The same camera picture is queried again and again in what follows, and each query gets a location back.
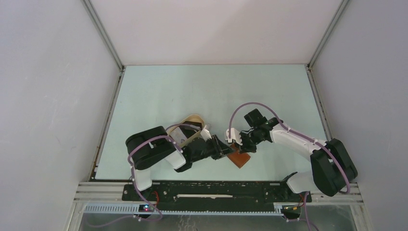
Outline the brown leather card holder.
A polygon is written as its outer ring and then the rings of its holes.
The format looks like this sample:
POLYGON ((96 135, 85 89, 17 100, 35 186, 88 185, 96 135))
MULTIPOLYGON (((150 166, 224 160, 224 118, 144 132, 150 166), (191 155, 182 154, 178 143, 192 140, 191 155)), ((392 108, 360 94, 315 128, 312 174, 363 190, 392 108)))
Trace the brown leather card holder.
POLYGON ((239 149, 235 146, 235 144, 231 144, 230 147, 233 149, 234 152, 228 154, 228 159, 238 168, 242 168, 250 159, 250 155, 248 153, 240 153, 239 149))

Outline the black card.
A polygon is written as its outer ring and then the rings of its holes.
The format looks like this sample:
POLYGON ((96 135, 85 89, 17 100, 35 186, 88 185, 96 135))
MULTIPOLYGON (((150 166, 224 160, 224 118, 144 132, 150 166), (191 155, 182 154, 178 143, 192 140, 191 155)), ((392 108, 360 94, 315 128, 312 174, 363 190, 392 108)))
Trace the black card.
POLYGON ((195 122, 195 121, 184 121, 183 122, 183 126, 185 127, 185 129, 190 129, 190 130, 201 130, 202 129, 202 123, 200 122, 195 122))

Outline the beige card tray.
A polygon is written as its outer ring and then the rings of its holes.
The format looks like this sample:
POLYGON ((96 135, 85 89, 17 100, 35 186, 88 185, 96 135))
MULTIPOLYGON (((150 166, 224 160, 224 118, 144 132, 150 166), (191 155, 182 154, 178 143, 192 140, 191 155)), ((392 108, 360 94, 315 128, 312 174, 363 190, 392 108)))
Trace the beige card tray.
POLYGON ((192 114, 179 123, 166 128, 167 134, 179 147, 186 146, 195 138, 201 137, 205 121, 197 114, 192 114))

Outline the silver VIP card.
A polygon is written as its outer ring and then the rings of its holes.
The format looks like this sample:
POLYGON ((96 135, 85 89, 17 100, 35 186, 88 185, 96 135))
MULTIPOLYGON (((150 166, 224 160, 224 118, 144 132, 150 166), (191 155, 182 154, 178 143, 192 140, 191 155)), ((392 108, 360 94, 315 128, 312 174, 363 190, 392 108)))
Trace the silver VIP card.
POLYGON ((180 127, 173 129, 169 135, 177 144, 182 144, 188 139, 180 127))

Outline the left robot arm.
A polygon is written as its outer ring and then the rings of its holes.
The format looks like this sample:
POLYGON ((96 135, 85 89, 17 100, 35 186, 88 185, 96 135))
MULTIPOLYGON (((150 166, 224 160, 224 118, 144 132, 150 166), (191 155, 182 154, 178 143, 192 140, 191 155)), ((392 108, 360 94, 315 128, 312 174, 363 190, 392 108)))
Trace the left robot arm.
POLYGON ((151 167, 160 161, 166 160, 176 172, 184 172, 195 162, 206 158, 218 160, 234 152, 216 135, 196 137, 186 144, 178 144, 162 126, 136 133, 128 137, 125 144, 135 186, 133 193, 143 201, 152 194, 151 167))

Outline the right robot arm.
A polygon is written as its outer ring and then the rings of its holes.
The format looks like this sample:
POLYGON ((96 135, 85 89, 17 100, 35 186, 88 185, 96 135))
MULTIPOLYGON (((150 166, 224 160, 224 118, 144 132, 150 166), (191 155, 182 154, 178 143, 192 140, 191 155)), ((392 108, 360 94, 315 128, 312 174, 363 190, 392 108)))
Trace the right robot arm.
POLYGON ((255 153, 258 144, 268 141, 291 149, 311 164, 310 172, 293 173, 284 179, 286 184, 280 187, 282 199, 292 201, 299 193, 317 190, 327 196, 350 193, 350 182, 358 176, 358 171, 340 140, 311 138, 276 117, 267 119, 258 109, 244 118, 250 129, 239 134, 241 152, 255 153))

